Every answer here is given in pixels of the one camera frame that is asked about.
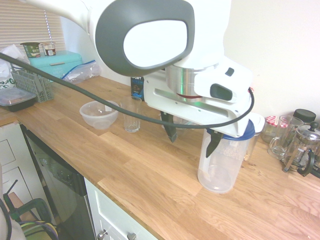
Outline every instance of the white wall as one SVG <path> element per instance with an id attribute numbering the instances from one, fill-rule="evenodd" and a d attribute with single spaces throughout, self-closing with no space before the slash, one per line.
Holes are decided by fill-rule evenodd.
<path id="1" fill-rule="evenodd" d="M 67 50 L 103 66 L 102 76 L 129 85 L 98 58 L 87 34 L 62 19 Z M 311 110 L 320 119 L 320 1 L 232 0 L 225 55 L 254 74 L 254 112 L 263 115 Z"/>

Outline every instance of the plastic crate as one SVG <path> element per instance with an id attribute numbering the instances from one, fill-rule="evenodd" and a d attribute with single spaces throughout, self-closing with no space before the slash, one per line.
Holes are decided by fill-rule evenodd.
<path id="1" fill-rule="evenodd" d="M 47 78 L 34 72 L 29 72 L 26 69 L 13 71 L 12 76 L 16 87 L 35 93 L 39 103 L 54 99 L 54 94 Z"/>

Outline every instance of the kitchen counter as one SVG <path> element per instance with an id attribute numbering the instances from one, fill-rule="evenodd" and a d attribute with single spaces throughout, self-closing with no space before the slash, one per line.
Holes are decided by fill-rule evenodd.
<path id="1" fill-rule="evenodd" d="M 103 77 L 79 87 L 119 103 L 130 87 Z M 79 114 L 90 98 L 52 83 L 54 100 L 11 113 L 160 240 L 318 240 L 320 179 L 284 173 L 259 141 L 243 162 L 234 188 L 212 193 L 197 179 L 203 130 L 187 130 L 171 143 L 164 129 L 141 121 L 124 130 L 120 113 L 106 130 L 87 125 Z M 142 103 L 142 114 L 159 111 Z"/>

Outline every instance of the black food container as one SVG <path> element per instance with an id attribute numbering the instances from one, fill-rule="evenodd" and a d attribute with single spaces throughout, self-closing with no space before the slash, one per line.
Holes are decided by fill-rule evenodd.
<path id="1" fill-rule="evenodd" d="M 16 112 L 32 106 L 37 101 L 37 95 L 16 87 L 0 89 L 0 107 L 10 112 Z"/>

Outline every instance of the black dishwasher door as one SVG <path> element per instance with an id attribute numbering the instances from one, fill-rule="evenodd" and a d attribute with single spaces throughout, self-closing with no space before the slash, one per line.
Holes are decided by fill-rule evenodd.
<path id="1" fill-rule="evenodd" d="M 74 240 L 94 240 L 84 177 L 25 126 L 21 126 L 33 162 L 46 183 L 45 193 L 59 224 Z"/>

